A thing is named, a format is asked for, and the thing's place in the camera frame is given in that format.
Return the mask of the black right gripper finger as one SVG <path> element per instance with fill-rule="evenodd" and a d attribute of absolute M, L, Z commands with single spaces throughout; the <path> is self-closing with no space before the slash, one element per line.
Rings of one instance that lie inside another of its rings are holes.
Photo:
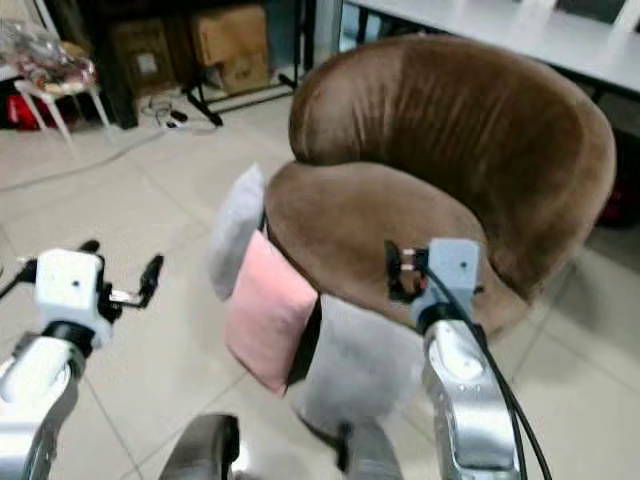
<path fill-rule="evenodd" d="M 389 241 L 384 242 L 385 247 L 385 265 L 387 265 L 387 288 L 388 298 L 392 302 L 408 302 L 410 301 L 410 293 L 401 280 L 401 273 L 404 266 L 404 255 L 401 247 L 396 243 Z"/>

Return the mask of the large grey pillow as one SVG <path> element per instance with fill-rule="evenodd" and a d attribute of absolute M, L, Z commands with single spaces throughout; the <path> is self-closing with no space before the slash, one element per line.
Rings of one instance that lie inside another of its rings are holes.
<path fill-rule="evenodd" d="M 311 429 L 335 436 L 347 422 L 384 421 L 419 389 L 419 333 L 321 294 L 294 355 L 285 398 Z"/>

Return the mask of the small grey fluffy pillow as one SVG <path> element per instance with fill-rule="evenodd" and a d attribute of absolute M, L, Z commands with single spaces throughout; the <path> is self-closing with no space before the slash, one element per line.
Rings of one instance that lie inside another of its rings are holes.
<path fill-rule="evenodd" d="M 265 179 L 253 164 L 234 180 L 227 191 L 209 243 L 209 274 L 219 300 L 228 300 L 244 261 L 252 234 L 261 227 Z"/>

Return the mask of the pink pillow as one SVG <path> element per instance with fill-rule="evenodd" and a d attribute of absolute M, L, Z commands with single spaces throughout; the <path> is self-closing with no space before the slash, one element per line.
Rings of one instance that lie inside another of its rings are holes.
<path fill-rule="evenodd" d="M 262 387 L 283 397 L 319 298 L 283 253 L 255 232 L 229 298 L 225 343 Z"/>

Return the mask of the red bag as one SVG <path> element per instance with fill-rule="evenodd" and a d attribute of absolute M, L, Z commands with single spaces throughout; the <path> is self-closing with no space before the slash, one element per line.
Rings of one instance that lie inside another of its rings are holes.
<path fill-rule="evenodd" d="M 32 99 L 32 104 L 35 105 L 38 116 L 27 104 L 26 97 L 20 93 L 10 93 L 5 101 L 3 128 L 14 131 L 40 131 L 37 118 L 40 118 L 46 127 L 55 128 L 55 113 L 61 114 L 61 111 L 58 108 L 50 109 L 50 106 L 40 99 Z"/>

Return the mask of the white stool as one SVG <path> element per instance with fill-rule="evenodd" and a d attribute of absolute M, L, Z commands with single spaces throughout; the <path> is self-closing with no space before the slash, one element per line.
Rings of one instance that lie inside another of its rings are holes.
<path fill-rule="evenodd" d="M 65 120 L 63 114 L 61 114 L 58 105 L 56 105 L 56 101 L 59 99 L 69 99 L 69 97 L 77 97 L 79 95 L 90 96 L 93 105 L 95 105 L 97 114 L 99 114 L 99 119 L 102 123 L 102 131 L 104 131 L 105 136 L 108 137 L 108 141 L 111 145 L 118 145 L 118 133 L 116 133 L 118 128 L 111 123 L 108 111 L 106 111 L 104 104 L 102 104 L 100 87 L 97 87 L 96 84 L 81 86 L 78 90 L 74 90 L 69 93 L 50 93 L 49 91 L 41 90 L 40 87 L 26 81 L 26 79 L 17 79 L 17 81 L 14 82 L 14 87 L 19 95 L 22 96 L 24 104 L 26 104 L 27 108 L 32 111 L 33 116 L 35 116 L 37 127 L 40 128 L 41 131 L 46 131 L 49 127 L 47 127 L 44 116 L 38 113 L 35 100 L 40 100 L 42 104 L 45 105 L 45 108 L 50 111 L 52 119 L 54 119 L 54 123 L 56 128 L 58 128 L 60 137 L 63 138 L 65 143 L 67 143 L 67 148 L 70 155 L 73 157 L 79 157 L 79 150 L 77 148 L 76 141 L 73 140 L 72 134 L 70 134 L 67 120 Z"/>

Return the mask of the grey left robot leg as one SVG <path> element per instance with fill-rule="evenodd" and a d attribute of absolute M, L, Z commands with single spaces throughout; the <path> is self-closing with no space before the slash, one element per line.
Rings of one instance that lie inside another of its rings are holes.
<path fill-rule="evenodd" d="M 241 426 L 232 413 L 202 413 L 188 422 L 157 480 L 232 480 Z"/>

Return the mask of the grey robot leg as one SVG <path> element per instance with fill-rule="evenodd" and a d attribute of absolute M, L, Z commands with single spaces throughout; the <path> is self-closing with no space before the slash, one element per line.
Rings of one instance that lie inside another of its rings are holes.
<path fill-rule="evenodd" d="M 378 421 L 343 422 L 335 452 L 344 480 L 404 480 L 393 444 Z"/>
<path fill-rule="evenodd" d="M 232 413 L 202 413 L 188 422 L 157 480 L 232 480 L 241 426 Z"/>

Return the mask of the grey right robot leg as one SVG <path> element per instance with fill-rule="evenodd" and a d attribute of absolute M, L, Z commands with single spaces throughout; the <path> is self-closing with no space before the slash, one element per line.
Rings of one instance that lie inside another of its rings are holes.
<path fill-rule="evenodd" d="M 344 480 L 404 480 L 393 444 L 378 421 L 343 422 L 335 452 Z"/>

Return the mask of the black metal rack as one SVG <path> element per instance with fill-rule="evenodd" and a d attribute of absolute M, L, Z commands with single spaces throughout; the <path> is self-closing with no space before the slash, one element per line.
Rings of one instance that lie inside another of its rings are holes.
<path fill-rule="evenodd" d="M 256 106 L 261 102 L 283 99 L 292 95 L 300 86 L 303 76 L 315 67 L 315 40 L 317 22 L 317 0 L 41 0 L 47 8 L 50 26 L 58 35 L 69 33 L 73 40 L 82 42 L 90 51 L 91 60 L 99 69 L 102 90 L 106 92 L 105 104 L 108 111 L 102 118 L 114 120 L 119 128 L 128 131 L 140 125 L 136 104 L 138 95 L 129 86 L 128 74 L 125 72 L 120 49 L 113 40 L 113 29 L 124 23 L 138 20 L 160 20 L 165 26 L 168 20 L 182 19 L 184 24 L 179 28 L 187 42 L 187 52 L 191 61 L 191 72 L 179 83 L 180 96 L 198 111 L 212 128 L 224 127 L 223 116 L 234 111 Z M 225 100 L 239 99 L 251 93 L 285 87 L 287 91 L 275 93 L 265 99 L 243 102 L 243 104 L 212 110 L 214 99 L 206 99 L 201 92 L 200 60 L 198 60 L 197 29 L 189 23 L 189 18 L 198 12 L 214 9 L 215 6 L 233 6 L 241 4 L 283 3 L 291 4 L 292 14 L 287 19 L 292 32 L 292 73 L 280 73 L 275 81 L 255 90 L 230 93 Z"/>

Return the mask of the dark labelled cardboard box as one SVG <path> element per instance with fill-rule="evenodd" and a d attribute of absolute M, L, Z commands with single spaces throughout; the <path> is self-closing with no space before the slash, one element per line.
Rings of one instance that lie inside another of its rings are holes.
<path fill-rule="evenodd" d="M 111 42 L 134 96 L 152 95 L 178 86 L 163 19 L 116 23 L 111 28 Z"/>

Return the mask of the clear plastic bag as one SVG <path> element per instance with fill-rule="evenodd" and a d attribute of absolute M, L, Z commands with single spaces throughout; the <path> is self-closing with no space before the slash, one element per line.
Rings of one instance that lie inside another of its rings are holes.
<path fill-rule="evenodd" d="M 74 95 L 99 86 L 96 65 L 81 47 L 60 41 L 28 20 L 0 19 L 0 32 L 0 63 L 37 90 Z"/>

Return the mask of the dark red backpack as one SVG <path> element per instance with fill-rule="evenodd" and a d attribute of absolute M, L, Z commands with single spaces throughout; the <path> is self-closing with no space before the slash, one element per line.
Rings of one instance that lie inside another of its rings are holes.
<path fill-rule="evenodd" d="M 640 186 L 614 184 L 596 224 L 607 228 L 628 228 L 640 223 Z"/>

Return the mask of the small printed cardboard box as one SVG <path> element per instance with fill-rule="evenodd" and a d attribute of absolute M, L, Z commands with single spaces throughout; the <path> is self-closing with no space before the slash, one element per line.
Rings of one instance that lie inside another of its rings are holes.
<path fill-rule="evenodd" d="M 227 93 L 244 93 L 271 83 L 269 52 L 252 50 L 221 60 L 218 64 L 221 90 Z"/>

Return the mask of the long white table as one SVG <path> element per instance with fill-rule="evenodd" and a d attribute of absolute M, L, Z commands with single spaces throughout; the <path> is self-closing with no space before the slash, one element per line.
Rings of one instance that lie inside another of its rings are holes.
<path fill-rule="evenodd" d="M 640 102 L 640 0 L 627 0 L 612 24 L 558 12 L 552 0 L 342 1 L 361 12 L 518 52 Z"/>

